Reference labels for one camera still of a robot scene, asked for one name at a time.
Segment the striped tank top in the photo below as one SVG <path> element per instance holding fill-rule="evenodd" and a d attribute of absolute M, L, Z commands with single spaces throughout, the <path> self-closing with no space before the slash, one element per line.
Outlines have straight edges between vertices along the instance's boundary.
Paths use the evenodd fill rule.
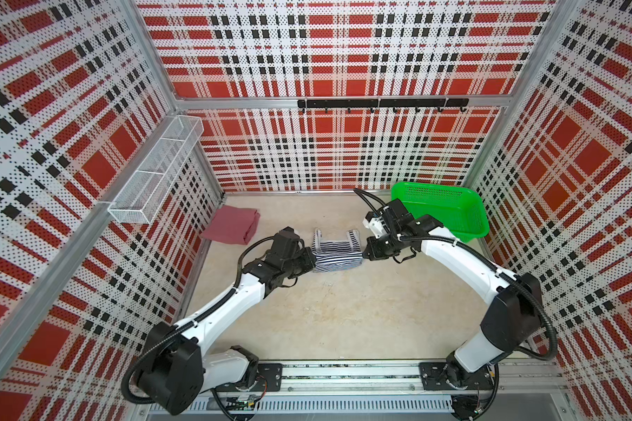
<path fill-rule="evenodd" d="M 363 264 L 358 230 L 347 231 L 346 240 L 324 240 L 320 229 L 314 230 L 312 253 L 316 263 L 314 272 L 331 273 L 357 268 Z"/>

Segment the maroon tank top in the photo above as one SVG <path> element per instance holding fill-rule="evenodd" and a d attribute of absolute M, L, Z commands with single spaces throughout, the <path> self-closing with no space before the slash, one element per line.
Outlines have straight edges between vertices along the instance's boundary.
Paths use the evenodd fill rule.
<path fill-rule="evenodd" d="M 256 234 L 260 217 L 256 209 L 223 205 L 205 228 L 203 237 L 228 245 L 247 245 Z"/>

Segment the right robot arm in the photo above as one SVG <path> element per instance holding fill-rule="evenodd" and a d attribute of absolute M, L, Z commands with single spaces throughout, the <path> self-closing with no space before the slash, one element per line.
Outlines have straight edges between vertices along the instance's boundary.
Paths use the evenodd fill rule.
<path fill-rule="evenodd" d="M 372 233 L 364 259 L 397 261 L 405 249 L 414 257 L 426 255 L 462 279 L 487 304 L 477 332 L 445 360 L 442 378 L 451 388 L 467 389 L 473 375 L 515 352 L 537 361 L 557 356 L 558 334 L 542 305 L 536 277 L 516 274 L 487 259 L 438 219 L 414 217 L 398 199 L 372 208 L 363 225 Z"/>

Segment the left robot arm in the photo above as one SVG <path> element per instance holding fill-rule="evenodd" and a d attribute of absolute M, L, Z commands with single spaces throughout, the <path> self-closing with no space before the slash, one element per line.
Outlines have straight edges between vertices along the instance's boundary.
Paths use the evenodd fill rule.
<path fill-rule="evenodd" d="M 210 349 L 226 329 L 275 289 L 291 288 L 315 268 L 314 253 L 291 227 L 259 245 L 270 243 L 262 257 L 237 261 L 235 280 L 214 300 L 173 325 L 154 326 L 142 354 L 124 374 L 120 390 L 135 405 L 157 403 L 178 415 L 202 392 L 219 386 L 252 389 L 259 378 L 259 359 L 240 346 L 213 354 Z"/>

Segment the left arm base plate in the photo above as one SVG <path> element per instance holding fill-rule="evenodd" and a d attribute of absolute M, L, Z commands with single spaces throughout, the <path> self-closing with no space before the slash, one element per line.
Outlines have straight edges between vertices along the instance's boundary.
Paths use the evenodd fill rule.
<path fill-rule="evenodd" d="M 218 392 L 261 393 L 280 391 L 284 366 L 281 363 L 259 363 L 251 365 L 239 382 L 224 383 L 215 389 Z"/>

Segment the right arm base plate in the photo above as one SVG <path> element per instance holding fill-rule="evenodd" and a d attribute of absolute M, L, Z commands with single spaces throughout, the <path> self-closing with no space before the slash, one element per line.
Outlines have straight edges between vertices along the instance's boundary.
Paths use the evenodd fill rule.
<path fill-rule="evenodd" d="M 488 366 L 463 376 L 453 374 L 446 361 L 421 362 L 419 364 L 422 387 L 426 391 L 489 391 L 495 378 Z"/>

